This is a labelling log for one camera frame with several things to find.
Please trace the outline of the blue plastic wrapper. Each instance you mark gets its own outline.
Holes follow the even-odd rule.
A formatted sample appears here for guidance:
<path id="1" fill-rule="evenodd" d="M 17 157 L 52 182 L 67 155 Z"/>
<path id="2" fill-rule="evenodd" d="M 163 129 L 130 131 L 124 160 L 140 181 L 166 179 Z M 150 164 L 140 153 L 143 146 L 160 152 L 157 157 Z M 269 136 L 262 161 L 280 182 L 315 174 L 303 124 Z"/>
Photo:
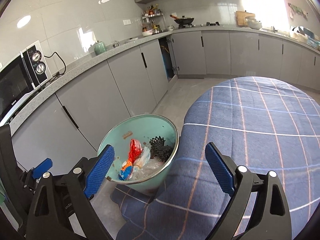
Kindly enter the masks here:
<path id="1" fill-rule="evenodd" d="M 126 161 L 123 163 L 118 178 L 119 180 L 126 181 L 129 180 L 132 177 L 133 174 L 133 165 L 130 161 Z"/>

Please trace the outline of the red plastic bag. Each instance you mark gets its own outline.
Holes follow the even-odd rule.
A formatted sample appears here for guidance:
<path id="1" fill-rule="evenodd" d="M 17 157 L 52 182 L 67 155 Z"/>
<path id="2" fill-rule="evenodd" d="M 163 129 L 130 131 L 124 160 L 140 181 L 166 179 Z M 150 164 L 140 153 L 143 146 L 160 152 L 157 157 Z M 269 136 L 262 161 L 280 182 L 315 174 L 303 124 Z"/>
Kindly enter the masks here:
<path id="1" fill-rule="evenodd" d="M 141 147 L 141 143 L 139 140 L 131 139 L 130 141 L 130 150 L 128 153 L 128 161 L 131 165 L 140 157 L 143 152 L 143 148 Z"/>

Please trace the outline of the pink clear plastic bag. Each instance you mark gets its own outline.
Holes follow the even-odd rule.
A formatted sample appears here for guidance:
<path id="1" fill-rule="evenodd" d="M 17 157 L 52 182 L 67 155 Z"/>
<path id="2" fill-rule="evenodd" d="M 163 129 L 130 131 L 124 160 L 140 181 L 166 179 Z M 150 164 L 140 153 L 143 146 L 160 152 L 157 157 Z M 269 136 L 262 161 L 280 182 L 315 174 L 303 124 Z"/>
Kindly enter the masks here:
<path id="1" fill-rule="evenodd" d="M 140 167 L 138 165 L 133 166 L 133 173 L 131 180 L 141 180 L 144 179 L 155 172 L 159 171 L 164 165 L 164 162 L 159 159 L 150 159 L 144 166 Z"/>

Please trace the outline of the white printed plastic bag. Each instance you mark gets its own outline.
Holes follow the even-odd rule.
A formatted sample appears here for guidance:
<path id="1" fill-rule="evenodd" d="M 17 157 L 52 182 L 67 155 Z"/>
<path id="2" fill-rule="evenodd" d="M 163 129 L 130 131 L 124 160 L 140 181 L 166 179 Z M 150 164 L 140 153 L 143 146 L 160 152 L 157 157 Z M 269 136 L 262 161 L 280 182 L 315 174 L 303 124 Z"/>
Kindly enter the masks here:
<path id="1" fill-rule="evenodd" d="M 135 160 L 134 165 L 138 168 L 142 168 L 151 158 L 151 148 L 150 145 L 146 145 L 141 153 L 141 155 Z"/>

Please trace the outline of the black mesh net bundle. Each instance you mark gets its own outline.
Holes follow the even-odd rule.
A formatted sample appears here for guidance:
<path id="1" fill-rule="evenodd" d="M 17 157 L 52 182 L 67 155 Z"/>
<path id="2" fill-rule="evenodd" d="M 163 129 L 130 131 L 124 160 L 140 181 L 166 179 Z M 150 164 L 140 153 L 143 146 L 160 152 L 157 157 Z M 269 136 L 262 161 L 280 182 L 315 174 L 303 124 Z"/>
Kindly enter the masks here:
<path id="1" fill-rule="evenodd" d="M 171 156 L 174 148 L 170 145 L 165 145 L 163 137 L 154 137 L 149 141 L 151 146 L 150 158 L 158 159 L 165 163 Z"/>

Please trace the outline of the grey kitchen cabinets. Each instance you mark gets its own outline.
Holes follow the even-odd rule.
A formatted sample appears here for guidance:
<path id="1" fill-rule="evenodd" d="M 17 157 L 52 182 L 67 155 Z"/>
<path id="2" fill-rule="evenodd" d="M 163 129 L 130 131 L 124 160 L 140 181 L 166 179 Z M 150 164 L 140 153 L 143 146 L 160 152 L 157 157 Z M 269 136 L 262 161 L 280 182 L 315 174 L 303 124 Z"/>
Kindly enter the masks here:
<path id="1" fill-rule="evenodd" d="M 164 33 L 179 78 L 264 76 L 319 89 L 319 52 L 265 31 L 205 27 Z M 169 90 L 159 35 L 124 44 L 70 69 L 13 118 L 23 169 L 43 159 L 61 173 L 97 151 L 104 135 L 129 116 L 152 112 Z"/>

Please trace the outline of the teal trash bin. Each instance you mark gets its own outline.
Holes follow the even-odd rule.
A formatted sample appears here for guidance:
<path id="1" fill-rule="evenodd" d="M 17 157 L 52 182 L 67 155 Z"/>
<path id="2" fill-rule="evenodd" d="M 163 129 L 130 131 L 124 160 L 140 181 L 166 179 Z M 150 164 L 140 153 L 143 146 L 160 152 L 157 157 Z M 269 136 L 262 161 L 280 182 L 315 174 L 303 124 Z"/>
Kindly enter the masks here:
<path id="1" fill-rule="evenodd" d="M 122 163 L 127 160 L 130 140 L 137 139 L 142 146 L 149 146 L 149 141 L 155 137 L 163 138 L 165 146 L 173 148 L 168 160 L 144 178 L 120 180 L 118 174 Z M 106 145 L 111 145 L 115 152 L 115 160 L 106 174 L 106 179 L 147 196 L 154 196 L 170 170 L 170 165 L 178 150 L 179 139 L 176 126 L 169 119 L 160 115 L 137 115 L 121 122 L 107 133 L 99 146 L 99 153 Z"/>

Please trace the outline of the blue plaid tablecloth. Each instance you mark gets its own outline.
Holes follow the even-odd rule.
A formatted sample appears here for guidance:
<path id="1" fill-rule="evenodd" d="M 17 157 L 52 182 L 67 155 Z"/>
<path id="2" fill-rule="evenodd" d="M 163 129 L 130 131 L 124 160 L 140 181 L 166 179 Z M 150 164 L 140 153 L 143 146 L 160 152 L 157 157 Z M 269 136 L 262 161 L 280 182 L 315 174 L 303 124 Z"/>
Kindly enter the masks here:
<path id="1" fill-rule="evenodd" d="M 209 142 L 252 172 L 275 171 L 293 236 L 303 230 L 319 204 L 319 104 L 280 80 L 237 77 L 188 109 L 178 152 L 154 198 L 116 187 L 111 199 L 126 221 L 117 239 L 208 236 L 229 201 L 206 161 Z"/>

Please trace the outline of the microwave oven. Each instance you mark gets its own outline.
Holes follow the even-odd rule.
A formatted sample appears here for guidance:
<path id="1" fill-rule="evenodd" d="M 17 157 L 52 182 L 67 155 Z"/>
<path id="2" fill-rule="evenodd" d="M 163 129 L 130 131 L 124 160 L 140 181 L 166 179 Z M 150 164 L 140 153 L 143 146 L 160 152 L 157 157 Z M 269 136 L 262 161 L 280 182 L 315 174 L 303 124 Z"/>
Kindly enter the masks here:
<path id="1" fill-rule="evenodd" d="M 39 41 L 20 51 L 1 69 L 1 125 L 51 78 Z"/>

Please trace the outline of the green kettle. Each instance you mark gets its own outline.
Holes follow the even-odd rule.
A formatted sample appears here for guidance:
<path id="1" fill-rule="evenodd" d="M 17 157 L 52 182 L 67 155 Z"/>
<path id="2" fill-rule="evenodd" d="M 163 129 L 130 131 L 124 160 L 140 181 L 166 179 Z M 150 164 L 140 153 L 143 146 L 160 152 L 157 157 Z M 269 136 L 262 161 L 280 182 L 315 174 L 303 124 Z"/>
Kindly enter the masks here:
<path id="1" fill-rule="evenodd" d="M 103 41 L 97 41 L 94 45 L 94 52 L 95 55 L 100 55 L 102 53 L 105 53 L 107 51 L 106 45 Z"/>

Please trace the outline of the metal bowl on counter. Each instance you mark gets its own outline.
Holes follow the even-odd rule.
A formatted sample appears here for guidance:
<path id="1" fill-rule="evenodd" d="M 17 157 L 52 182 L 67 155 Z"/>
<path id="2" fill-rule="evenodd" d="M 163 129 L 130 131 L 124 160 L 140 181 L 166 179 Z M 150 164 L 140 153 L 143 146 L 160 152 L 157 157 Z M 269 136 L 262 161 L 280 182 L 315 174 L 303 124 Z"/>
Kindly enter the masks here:
<path id="1" fill-rule="evenodd" d="M 245 20 L 247 22 L 247 25 L 251 29 L 259 30 L 262 28 L 262 23 L 258 21 L 254 16 L 247 16 L 245 17 Z"/>

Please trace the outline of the black wok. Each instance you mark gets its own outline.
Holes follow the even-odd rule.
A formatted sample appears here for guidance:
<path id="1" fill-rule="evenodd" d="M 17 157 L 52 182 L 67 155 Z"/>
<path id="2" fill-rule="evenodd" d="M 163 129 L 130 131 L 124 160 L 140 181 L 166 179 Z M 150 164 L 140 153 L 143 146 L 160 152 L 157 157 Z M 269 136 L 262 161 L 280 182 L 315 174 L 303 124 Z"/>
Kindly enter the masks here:
<path id="1" fill-rule="evenodd" d="M 173 18 L 174 21 L 178 24 L 179 29 L 182 29 L 182 28 L 185 28 L 186 26 L 192 25 L 192 23 L 194 21 L 194 18 L 185 17 L 185 16 L 177 17 L 177 16 L 170 14 L 170 17 Z"/>

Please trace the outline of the wooden cutting board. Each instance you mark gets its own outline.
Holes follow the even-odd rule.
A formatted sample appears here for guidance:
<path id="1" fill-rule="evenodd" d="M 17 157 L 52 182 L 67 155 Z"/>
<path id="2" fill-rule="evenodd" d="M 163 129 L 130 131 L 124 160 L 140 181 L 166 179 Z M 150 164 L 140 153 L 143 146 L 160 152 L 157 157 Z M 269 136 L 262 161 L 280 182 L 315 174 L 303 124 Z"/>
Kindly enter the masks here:
<path id="1" fill-rule="evenodd" d="M 236 11 L 235 12 L 236 25 L 239 27 L 247 27 L 248 24 L 247 24 L 246 17 L 254 17 L 255 18 L 255 14 L 249 13 L 246 11 Z"/>

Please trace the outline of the metal spice rack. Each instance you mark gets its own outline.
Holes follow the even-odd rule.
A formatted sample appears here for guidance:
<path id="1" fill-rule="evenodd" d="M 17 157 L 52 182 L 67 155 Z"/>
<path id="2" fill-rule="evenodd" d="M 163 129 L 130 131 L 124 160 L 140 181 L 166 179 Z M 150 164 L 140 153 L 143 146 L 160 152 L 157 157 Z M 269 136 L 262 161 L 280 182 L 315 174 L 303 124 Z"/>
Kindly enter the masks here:
<path id="1" fill-rule="evenodd" d="M 163 11 L 158 4 L 151 4 L 142 12 L 142 35 L 144 37 L 167 31 Z"/>

